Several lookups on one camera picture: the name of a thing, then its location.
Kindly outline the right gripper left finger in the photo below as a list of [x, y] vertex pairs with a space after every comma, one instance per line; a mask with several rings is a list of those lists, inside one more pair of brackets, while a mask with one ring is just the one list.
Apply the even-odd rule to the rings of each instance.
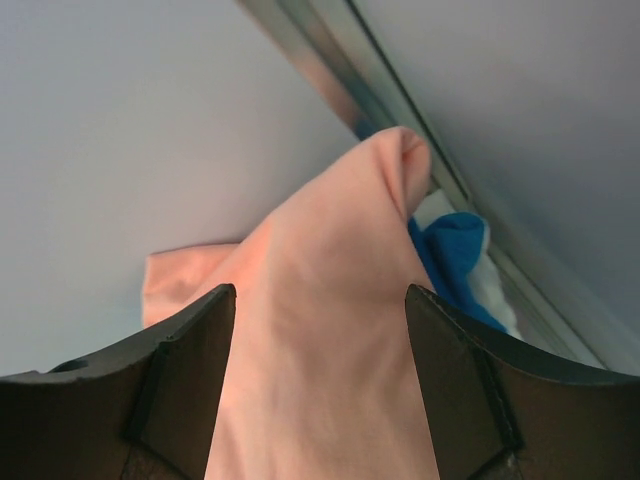
[[236, 291], [47, 372], [1, 380], [5, 479], [201, 479], [234, 329]]

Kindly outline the salmon pink t shirt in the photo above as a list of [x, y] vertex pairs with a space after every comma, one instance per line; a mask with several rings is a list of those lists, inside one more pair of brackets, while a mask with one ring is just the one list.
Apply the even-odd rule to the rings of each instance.
[[387, 129], [242, 242], [148, 258], [145, 325], [236, 289], [208, 478], [437, 477], [404, 307], [430, 283], [408, 233], [429, 175], [426, 143]]

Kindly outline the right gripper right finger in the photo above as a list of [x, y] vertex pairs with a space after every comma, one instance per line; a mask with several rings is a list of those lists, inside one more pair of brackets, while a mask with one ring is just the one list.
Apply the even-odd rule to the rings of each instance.
[[405, 312], [441, 478], [638, 478], [638, 377], [545, 352], [418, 285]]

